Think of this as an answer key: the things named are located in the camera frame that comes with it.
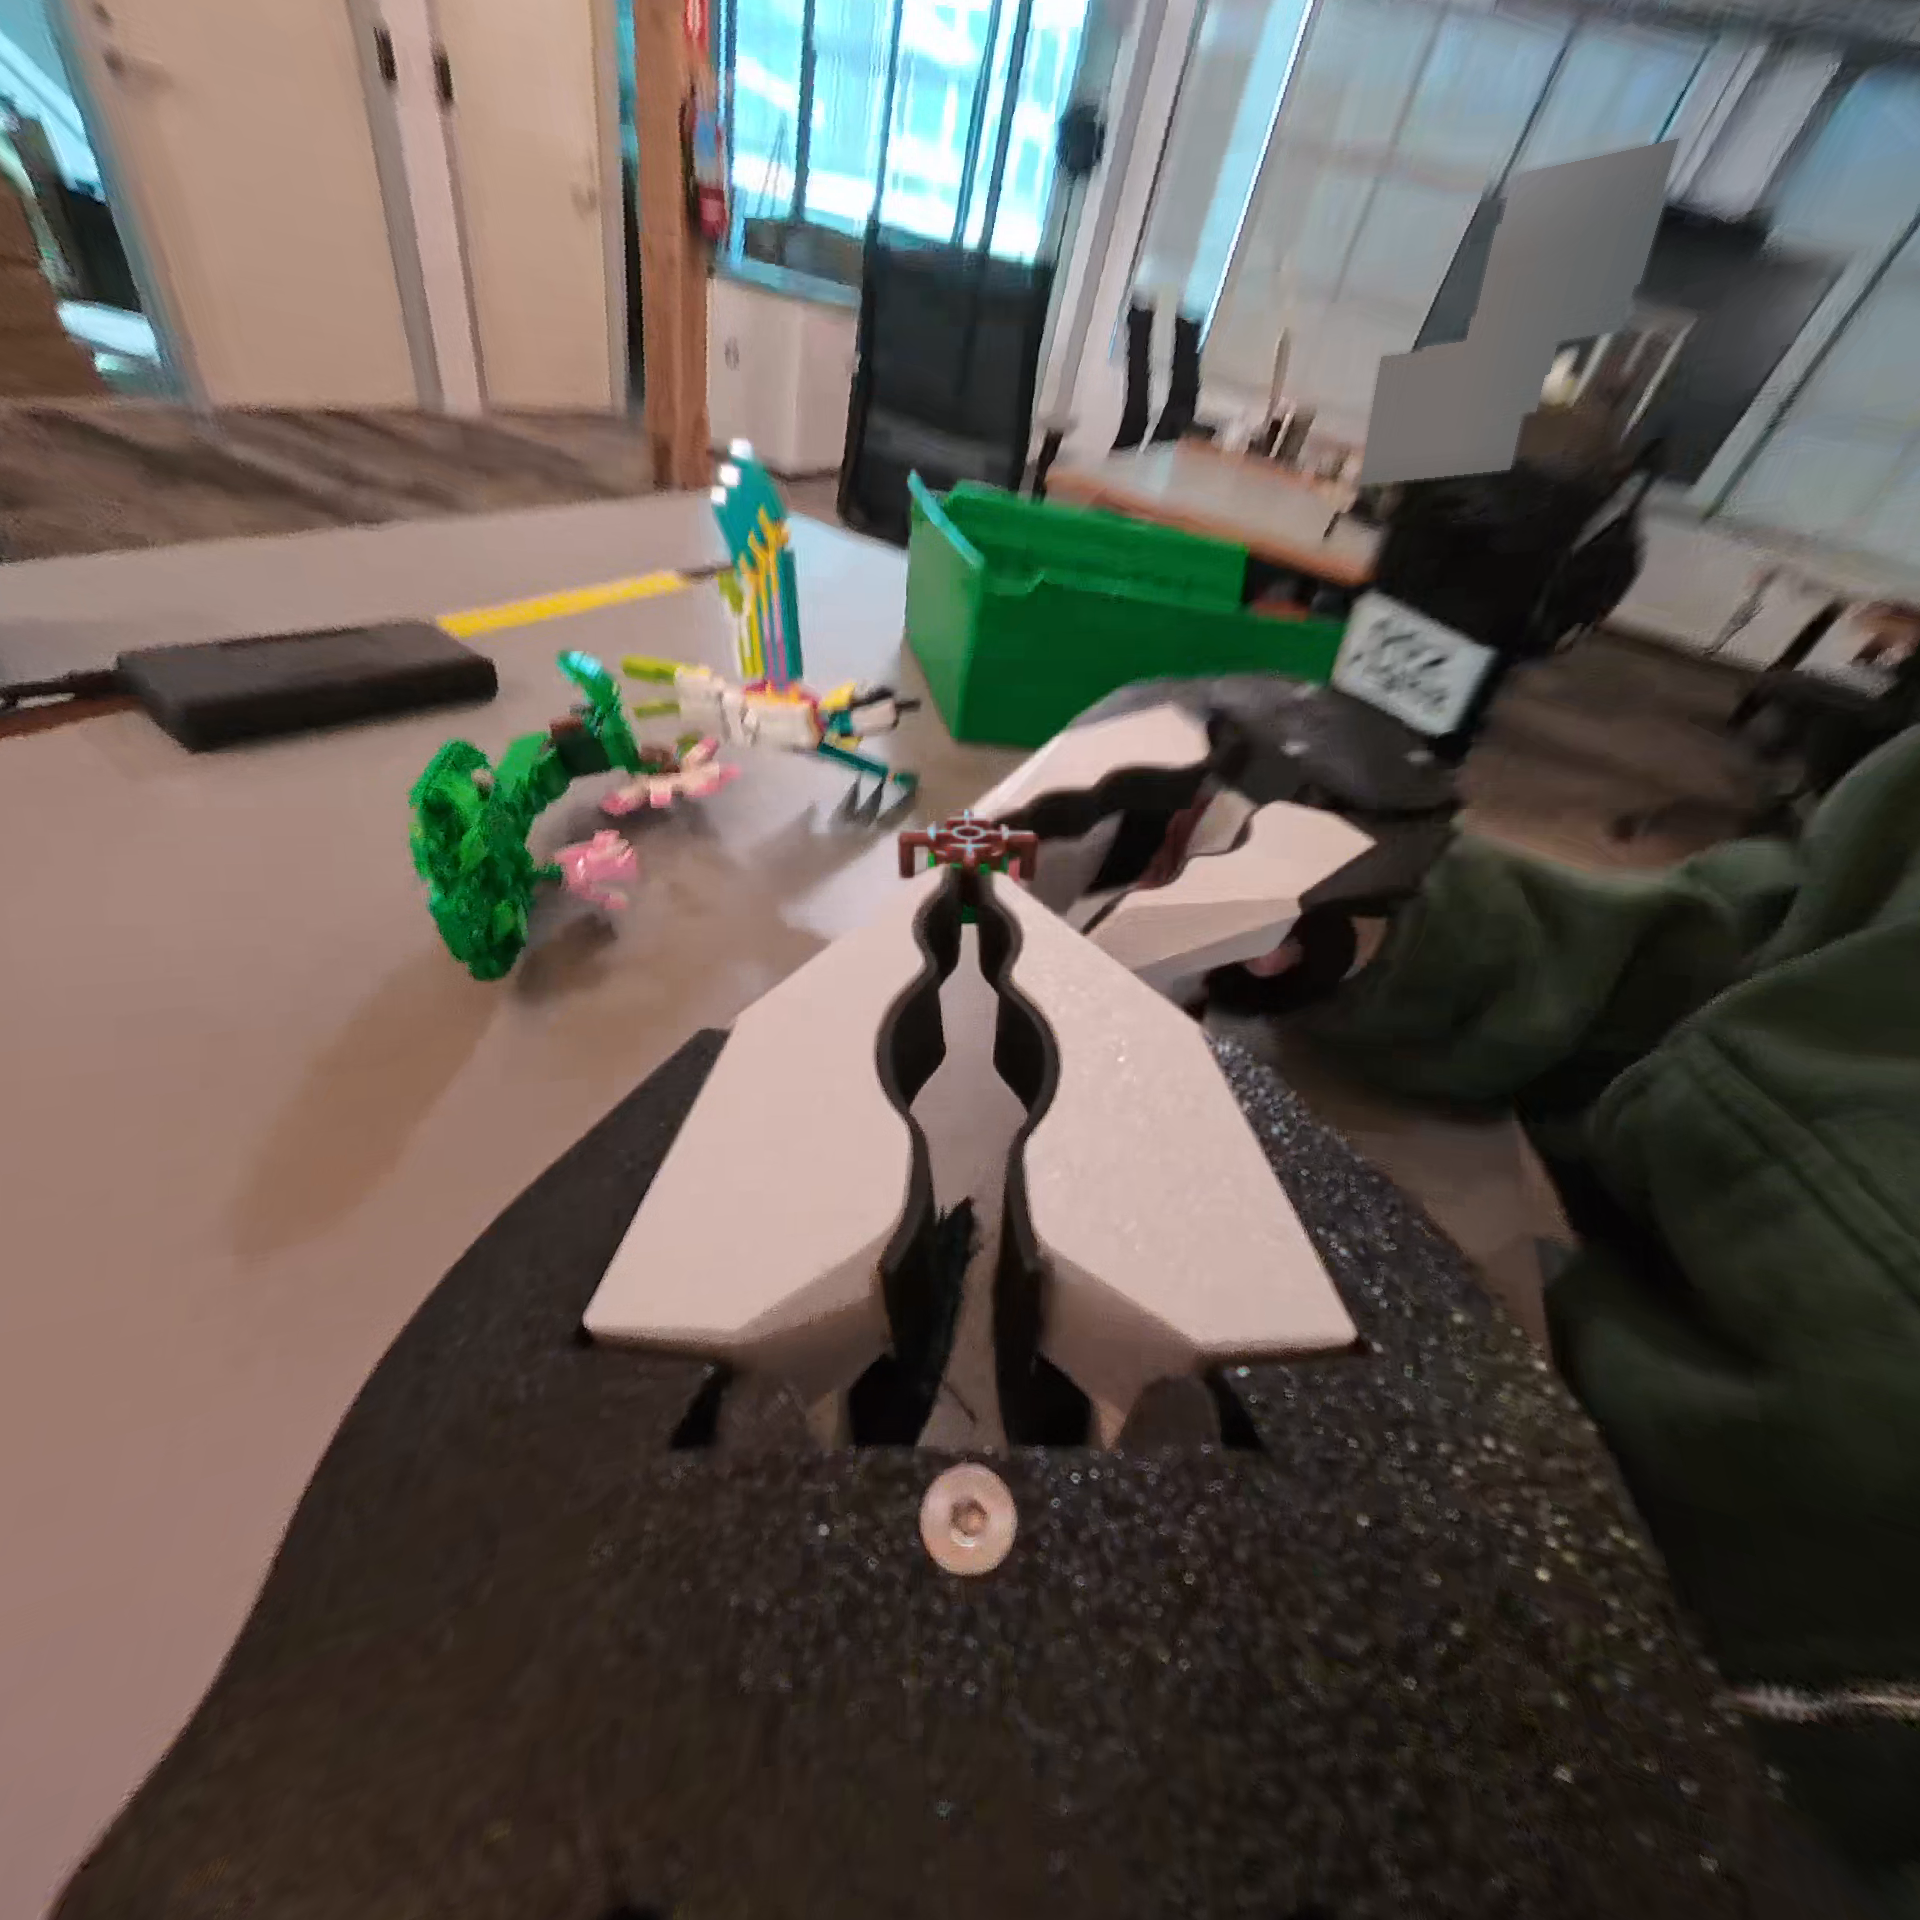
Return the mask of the green hoodie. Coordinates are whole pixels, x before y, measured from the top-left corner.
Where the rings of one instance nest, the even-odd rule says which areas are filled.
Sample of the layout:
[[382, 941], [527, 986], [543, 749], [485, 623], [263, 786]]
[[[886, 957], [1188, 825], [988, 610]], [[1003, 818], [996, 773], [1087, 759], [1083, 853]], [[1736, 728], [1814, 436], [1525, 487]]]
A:
[[[1607, 1234], [1549, 1285], [1552, 1345], [1728, 1690], [1915, 1684], [1915, 1124], [1791, 1092], [1694, 1041], [1599, 1096]], [[1915, 1915], [1915, 1727], [1744, 1721]]]

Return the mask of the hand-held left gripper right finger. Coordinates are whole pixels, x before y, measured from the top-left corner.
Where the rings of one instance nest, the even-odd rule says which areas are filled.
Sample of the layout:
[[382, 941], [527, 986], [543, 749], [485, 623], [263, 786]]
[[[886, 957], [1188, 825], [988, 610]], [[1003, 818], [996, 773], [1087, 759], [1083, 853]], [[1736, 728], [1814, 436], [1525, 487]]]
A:
[[1019, 883], [981, 883], [1021, 1106], [992, 1288], [1015, 1448], [1115, 1448], [1142, 1394], [1355, 1355], [1359, 1330], [1203, 1029]]

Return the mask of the white hoodie drawstring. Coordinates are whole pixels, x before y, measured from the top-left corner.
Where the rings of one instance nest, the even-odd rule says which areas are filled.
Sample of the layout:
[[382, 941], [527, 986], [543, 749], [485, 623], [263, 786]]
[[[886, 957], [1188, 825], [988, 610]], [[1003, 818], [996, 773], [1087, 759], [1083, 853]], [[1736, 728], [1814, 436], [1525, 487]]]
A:
[[1861, 1682], [1847, 1687], [1733, 1687], [1731, 1705], [1752, 1721], [1917, 1727], [1917, 1684]]

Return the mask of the black power bank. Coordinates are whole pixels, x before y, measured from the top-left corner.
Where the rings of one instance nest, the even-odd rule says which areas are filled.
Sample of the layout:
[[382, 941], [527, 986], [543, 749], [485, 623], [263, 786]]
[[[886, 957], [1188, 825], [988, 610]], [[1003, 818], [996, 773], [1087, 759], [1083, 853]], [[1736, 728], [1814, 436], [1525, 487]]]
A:
[[497, 689], [489, 657], [428, 620], [143, 648], [111, 673], [193, 755], [487, 705]]

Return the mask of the wooden post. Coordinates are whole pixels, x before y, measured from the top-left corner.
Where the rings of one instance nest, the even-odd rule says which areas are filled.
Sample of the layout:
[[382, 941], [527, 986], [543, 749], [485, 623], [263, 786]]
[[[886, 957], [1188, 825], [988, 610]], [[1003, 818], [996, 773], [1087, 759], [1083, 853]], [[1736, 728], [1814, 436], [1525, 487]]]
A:
[[704, 132], [716, 107], [705, 2], [632, 2], [640, 417], [661, 490], [705, 491], [709, 277]]

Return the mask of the black mesh chair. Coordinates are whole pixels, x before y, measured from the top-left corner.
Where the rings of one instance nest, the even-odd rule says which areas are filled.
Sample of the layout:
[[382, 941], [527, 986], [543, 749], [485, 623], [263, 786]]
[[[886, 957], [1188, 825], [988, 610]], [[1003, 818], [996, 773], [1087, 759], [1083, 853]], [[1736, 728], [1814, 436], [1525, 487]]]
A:
[[862, 247], [841, 521], [908, 543], [908, 477], [1017, 491], [1033, 435], [1053, 264], [873, 227]]

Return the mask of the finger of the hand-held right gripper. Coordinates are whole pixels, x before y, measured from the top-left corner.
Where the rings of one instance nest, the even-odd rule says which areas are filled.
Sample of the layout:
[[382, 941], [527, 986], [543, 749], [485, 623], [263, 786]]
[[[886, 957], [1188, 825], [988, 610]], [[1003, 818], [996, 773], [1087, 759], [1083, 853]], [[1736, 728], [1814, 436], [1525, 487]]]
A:
[[1310, 890], [1373, 850], [1368, 832], [1332, 811], [1239, 804], [1229, 840], [1188, 844], [1164, 880], [1117, 892], [1083, 936], [1142, 986], [1195, 1005], [1214, 975], [1281, 949]]
[[983, 794], [981, 820], [1037, 840], [1028, 892], [1069, 924], [1175, 880], [1207, 845], [1217, 747], [1205, 717], [1151, 705], [1057, 735]]

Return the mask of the reddish brown lego piece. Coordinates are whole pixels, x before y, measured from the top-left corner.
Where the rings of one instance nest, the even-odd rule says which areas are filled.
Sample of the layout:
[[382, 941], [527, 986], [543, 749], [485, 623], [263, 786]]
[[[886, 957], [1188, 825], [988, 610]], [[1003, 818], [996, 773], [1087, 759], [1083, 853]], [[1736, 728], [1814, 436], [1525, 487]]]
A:
[[961, 810], [934, 825], [903, 829], [895, 840], [895, 856], [903, 880], [953, 871], [967, 875], [996, 873], [1031, 883], [1037, 875], [1040, 840], [1031, 829]]

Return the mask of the colourful lego bird model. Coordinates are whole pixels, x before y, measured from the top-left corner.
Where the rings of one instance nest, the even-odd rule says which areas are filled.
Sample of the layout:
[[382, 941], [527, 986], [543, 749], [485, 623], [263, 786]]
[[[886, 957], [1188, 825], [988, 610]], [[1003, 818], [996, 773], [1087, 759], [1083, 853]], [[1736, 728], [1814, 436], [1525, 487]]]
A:
[[771, 749], [851, 770], [851, 807], [879, 818], [909, 802], [918, 773], [888, 764], [873, 740], [899, 732], [918, 701], [892, 684], [809, 684], [799, 570], [777, 481], [748, 440], [731, 440], [709, 491], [729, 564], [712, 584], [734, 620], [735, 669], [661, 657], [623, 657], [622, 674], [647, 695], [640, 717], [670, 716], [691, 740]]

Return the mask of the green lego foliage model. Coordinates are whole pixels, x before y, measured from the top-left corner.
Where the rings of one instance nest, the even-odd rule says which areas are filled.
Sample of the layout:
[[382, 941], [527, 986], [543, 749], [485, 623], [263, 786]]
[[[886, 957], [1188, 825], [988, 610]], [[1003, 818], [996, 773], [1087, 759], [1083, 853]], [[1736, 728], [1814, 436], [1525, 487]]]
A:
[[579, 780], [640, 768], [609, 673], [580, 651], [565, 651], [557, 666], [579, 691], [559, 720], [517, 737], [497, 759], [449, 738], [407, 797], [428, 912], [449, 957], [478, 980], [517, 968], [541, 890], [559, 890], [552, 853], [531, 850], [536, 820]]

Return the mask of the yellow tape strip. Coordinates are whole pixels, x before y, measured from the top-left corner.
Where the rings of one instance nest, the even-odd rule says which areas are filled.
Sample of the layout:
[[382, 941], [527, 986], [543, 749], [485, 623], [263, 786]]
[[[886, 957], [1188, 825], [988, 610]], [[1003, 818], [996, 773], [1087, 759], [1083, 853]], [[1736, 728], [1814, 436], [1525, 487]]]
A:
[[659, 597], [683, 592], [691, 586], [692, 576], [685, 572], [656, 570], [630, 579], [561, 587], [503, 604], [441, 613], [437, 616], [437, 627], [455, 640], [479, 640], [496, 633], [532, 629], [545, 623], [640, 607]]

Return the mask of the white low cabinet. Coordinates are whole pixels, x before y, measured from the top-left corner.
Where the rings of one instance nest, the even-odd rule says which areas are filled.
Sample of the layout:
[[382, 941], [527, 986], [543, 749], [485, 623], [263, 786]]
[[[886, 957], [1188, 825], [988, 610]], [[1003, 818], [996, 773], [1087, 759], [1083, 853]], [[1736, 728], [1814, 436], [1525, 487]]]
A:
[[782, 477], [839, 474], [856, 359], [856, 308], [750, 280], [709, 284], [710, 444], [753, 448]]

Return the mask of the white tall cabinet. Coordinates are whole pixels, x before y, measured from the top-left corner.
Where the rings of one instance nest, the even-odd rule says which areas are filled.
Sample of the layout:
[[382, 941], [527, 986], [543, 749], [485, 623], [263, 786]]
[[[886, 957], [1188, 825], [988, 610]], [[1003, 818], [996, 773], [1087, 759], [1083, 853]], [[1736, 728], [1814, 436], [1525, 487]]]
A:
[[184, 399], [629, 409], [614, 5], [48, 12]]

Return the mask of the green plastic bin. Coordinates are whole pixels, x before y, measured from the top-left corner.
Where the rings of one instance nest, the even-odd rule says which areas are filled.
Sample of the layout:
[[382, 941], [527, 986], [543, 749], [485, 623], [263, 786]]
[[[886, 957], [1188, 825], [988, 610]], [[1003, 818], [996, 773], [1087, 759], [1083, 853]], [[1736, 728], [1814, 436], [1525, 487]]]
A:
[[1329, 679], [1345, 618], [1252, 608], [1239, 545], [913, 471], [904, 496], [903, 645], [955, 740], [1036, 749], [1137, 682]]

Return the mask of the wooden table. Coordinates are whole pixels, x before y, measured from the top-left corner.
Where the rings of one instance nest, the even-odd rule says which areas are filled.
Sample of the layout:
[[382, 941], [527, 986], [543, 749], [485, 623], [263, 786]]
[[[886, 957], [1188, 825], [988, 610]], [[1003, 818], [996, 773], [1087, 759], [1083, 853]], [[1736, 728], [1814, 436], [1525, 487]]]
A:
[[1086, 460], [1063, 456], [1047, 468], [1044, 491], [1072, 505], [1235, 545], [1248, 561], [1336, 589], [1359, 589], [1376, 576], [1381, 536], [1349, 513], [1349, 491], [1205, 442]]

